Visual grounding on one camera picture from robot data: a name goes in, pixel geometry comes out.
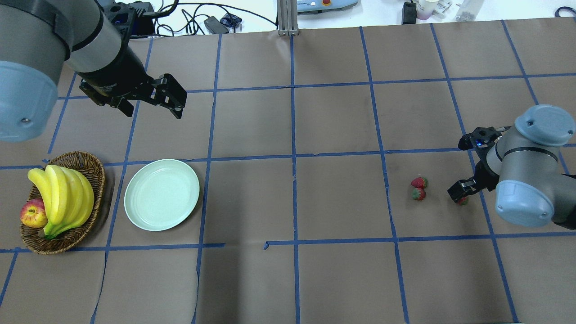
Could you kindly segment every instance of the red and yellow apple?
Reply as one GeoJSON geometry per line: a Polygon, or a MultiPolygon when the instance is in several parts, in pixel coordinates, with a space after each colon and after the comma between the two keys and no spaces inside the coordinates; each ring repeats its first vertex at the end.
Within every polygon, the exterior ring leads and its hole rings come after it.
{"type": "Polygon", "coordinates": [[[42,198],[35,198],[24,204],[20,211],[20,221],[32,228],[42,228],[48,223],[44,201],[42,198]]]}

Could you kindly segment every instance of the white plate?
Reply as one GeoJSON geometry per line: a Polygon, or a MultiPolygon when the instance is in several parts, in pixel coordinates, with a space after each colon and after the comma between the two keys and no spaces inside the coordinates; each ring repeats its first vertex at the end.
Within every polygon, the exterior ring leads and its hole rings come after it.
{"type": "Polygon", "coordinates": [[[198,176],[178,160],[154,161],[130,180],[124,209],[130,221],[147,231],[163,231],[185,220],[200,195],[198,176]]]}

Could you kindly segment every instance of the fruit basket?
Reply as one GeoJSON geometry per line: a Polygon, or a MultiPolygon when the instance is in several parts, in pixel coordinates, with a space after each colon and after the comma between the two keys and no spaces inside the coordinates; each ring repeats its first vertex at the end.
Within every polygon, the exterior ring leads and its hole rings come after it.
{"type": "MultiPolygon", "coordinates": [[[[86,220],[83,225],[69,229],[52,240],[47,240],[38,236],[38,232],[41,228],[31,228],[24,224],[20,224],[20,237],[26,247],[35,253],[44,255],[56,254],[69,250],[86,237],[96,222],[96,217],[98,216],[100,204],[102,203],[102,197],[104,195],[105,182],[104,166],[102,165],[102,162],[100,162],[96,156],[87,152],[74,151],[65,153],[54,158],[48,162],[48,164],[55,164],[69,169],[75,169],[83,174],[88,179],[92,185],[92,189],[94,190],[94,208],[92,209],[92,214],[90,214],[88,220],[86,220]]],[[[30,194],[28,195],[28,201],[38,197],[41,197],[40,191],[33,185],[30,194]]]]}

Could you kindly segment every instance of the metal bracket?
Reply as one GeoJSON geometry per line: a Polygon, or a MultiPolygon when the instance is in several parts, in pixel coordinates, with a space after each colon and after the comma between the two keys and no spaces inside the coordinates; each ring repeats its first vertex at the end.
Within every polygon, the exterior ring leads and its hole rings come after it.
{"type": "Polygon", "coordinates": [[[278,35],[297,35],[298,9],[296,0],[276,0],[278,9],[278,35]]]}

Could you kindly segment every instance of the blue joint cap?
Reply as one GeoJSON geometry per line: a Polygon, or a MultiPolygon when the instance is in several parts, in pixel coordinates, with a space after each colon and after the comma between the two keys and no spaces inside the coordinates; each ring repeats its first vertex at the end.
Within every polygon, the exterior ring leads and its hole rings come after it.
{"type": "Polygon", "coordinates": [[[0,141],[38,137],[58,99],[56,84],[36,69],[8,61],[0,61],[0,76],[0,141]]]}
{"type": "Polygon", "coordinates": [[[576,131],[574,118],[564,109],[549,104],[531,107],[514,122],[527,139],[545,146],[562,146],[576,131]]]}
{"type": "Polygon", "coordinates": [[[554,206],[542,191],[516,180],[498,183],[495,207],[505,221],[527,227],[544,226],[554,215],[554,206]]]}

